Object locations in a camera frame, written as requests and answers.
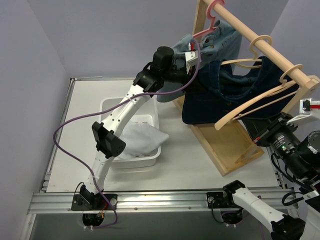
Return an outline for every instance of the wooden board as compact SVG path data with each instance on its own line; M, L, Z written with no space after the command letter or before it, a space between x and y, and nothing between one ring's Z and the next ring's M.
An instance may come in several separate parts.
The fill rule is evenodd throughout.
M173 101L182 113L184 97ZM245 128L236 120L219 131L214 124L189 125L222 176L259 158L264 151L253 144Z

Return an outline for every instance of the screw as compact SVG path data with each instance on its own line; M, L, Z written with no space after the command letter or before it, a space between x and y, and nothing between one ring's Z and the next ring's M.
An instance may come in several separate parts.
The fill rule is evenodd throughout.
M112 206L117 204L117 200L115 198L111 198L110 203Z
M208 203L214 203L215 202L215 198L213 196L208 197Z

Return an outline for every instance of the denim shirt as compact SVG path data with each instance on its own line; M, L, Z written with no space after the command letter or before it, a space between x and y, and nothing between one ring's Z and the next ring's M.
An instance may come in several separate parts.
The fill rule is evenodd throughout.
M186 93L182 109L183 122L186 124L216 123L238 106L279 86L281 84L279 79L284 72L266 56L259 58L262 63L255 62L254 65L261 64L261 67L252 68L244 76L233 75L230 64L221 66L222 60L212 61L209 65L203 67L197 77L207 91ZM288 95L298 88L299 86L296 84L279 94L265 97L245 109L242 113ZM293 95L254 111L246 117L256 119L270 118L280 113L292 98Z
M215 60L233 60L238 58L242 40L241 34L223 20L216 21L214 26L217 29L205 35L199 43L201 52L200 68ZM172 47L174 58L176 59L175 65L178 69L183 67L185 63L185 52L190 51L189 43L192 39L193 37L188 34ZM159 92L170 92L182 86L183 84L181 83L164 82L164 86ZM158 95L157 101L161 103L170 102L184 94L184 92L180 91L168 95Z

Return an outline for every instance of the wooden rod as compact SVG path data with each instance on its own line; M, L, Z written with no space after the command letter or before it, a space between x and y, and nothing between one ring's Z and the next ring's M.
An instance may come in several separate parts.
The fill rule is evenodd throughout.
M213 0L203 0L207 5L212 3ZM258 35L252 31L247 25L236 18L231 12L225 9L221 4L217 3L213 7L214 11L223 17L231 26L233 26L242 36L253 41ZM292 68L294 65L282 56L277 50L270 46L266 41L260 39L254 44L262 53L264 53L272 62L274 62L284 72ZM295 69L288 74L297 84L304 86L310 81L300 69Z

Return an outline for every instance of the white table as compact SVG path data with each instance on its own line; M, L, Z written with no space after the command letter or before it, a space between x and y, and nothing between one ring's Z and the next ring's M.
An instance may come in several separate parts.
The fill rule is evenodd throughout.
M98 112L105 98L122 98L132 80L75 81L66 119ZM264 155L222 177L172 102L157 103L160 130L170 138L161 145L156 164L150 167L109 170L106 191L167 191L221 189L240 180L247 187L277 187L278 182L266 149ZM92 166L95 140L91 126L99 117L70 123L62 131L60 144ZM57 151L47 192L73 192L89 171L79 162Z

